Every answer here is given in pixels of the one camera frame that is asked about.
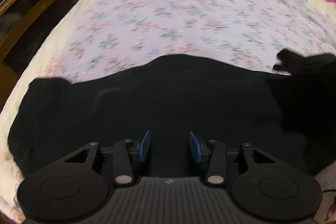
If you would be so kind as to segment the black pants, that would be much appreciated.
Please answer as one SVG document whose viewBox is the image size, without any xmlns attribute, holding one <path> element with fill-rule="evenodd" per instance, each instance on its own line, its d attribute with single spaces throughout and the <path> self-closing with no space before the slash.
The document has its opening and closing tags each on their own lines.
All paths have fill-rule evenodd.
<svg viewBox="0 0 336 224">
<path fill-rule="evenodd" d="M 273 73 L 188 55 L 100 79 L 33 80 L 8 136 L 24 176 L 96 141 L 151 132 L 152 176 L 188 176 L 189 132 L 252 143 L 316 175 L 335 161 L 335 56 L 277 55 Z"/>
</svg>

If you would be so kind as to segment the floral white bed sheet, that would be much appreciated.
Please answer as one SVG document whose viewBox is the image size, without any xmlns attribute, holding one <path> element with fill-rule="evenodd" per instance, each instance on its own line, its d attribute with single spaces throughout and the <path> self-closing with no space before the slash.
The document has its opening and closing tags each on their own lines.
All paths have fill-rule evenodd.
<svg viewBox="0 0 336 224">
<path fill-rule="evenodd" d="M 29 83 L 79 83 L 187 53 L 269 72 L 276 53 L 335 52 L 335 4 L 326 0 L 79 0 L 51 31 L 1 112 L 1 212 L 21 223 L 22 174 L 7 137 Z"/>
</svg>

